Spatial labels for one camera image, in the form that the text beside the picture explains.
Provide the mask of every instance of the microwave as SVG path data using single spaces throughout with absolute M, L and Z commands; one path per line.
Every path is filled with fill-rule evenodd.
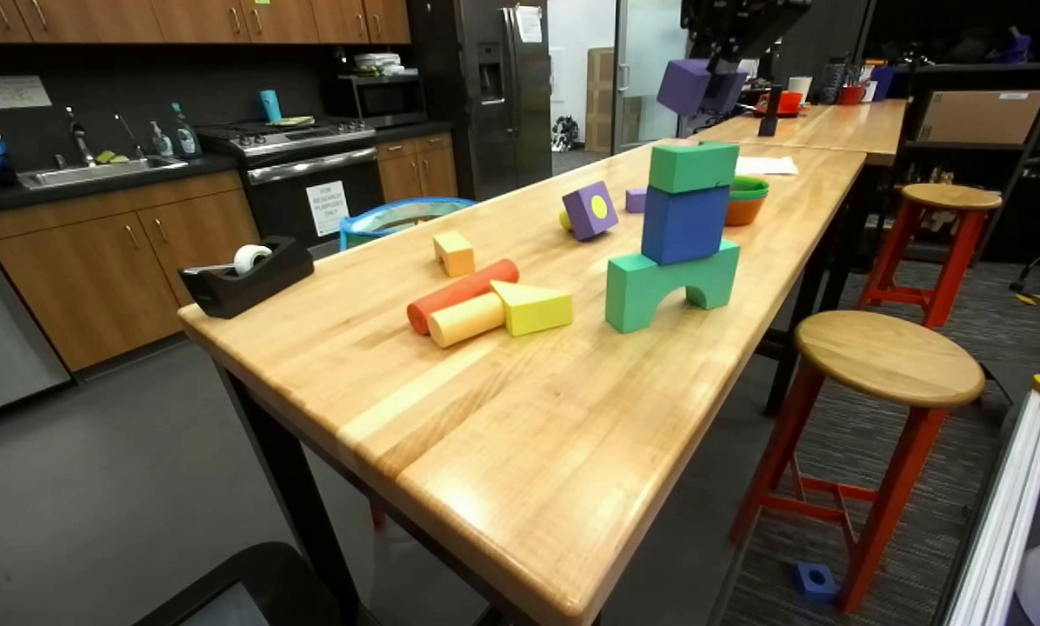
M 425 123 L 420 77 L 333 77 L 324 88 L 332 114 L 363 119 L 376 130 Z

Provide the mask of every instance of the gray floor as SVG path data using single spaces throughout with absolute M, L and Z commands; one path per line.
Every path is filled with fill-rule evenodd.
M 1040 367 L 1040 305 L 1021 305 L 1012 269 L 983 265 L 959 336 L 1021 401 Z M 615 587 L 606 623 L 746 623 L 726 523 L 773 421 L 760 416 L 773 360 L 756 359 Z M 483 601 L 414 538 L 368 531 L 368 507 L 317 465 L 368 606 L 368 623 L 475 623 Z M 133 623 L 229 552 L 288 538 L 209 359 L 166 339 L 71 389 L 0 414 L 0 626 Z

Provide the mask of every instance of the oven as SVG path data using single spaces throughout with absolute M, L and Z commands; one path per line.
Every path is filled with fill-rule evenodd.
M 312 256 L 324 256 L 338 249 L 344 215 L 383 205 L 376 130 L 312 125 L 292 131 L 232 131 L 227 142 L 241 154 L 241 172 L 261 235 L 292 235 Z

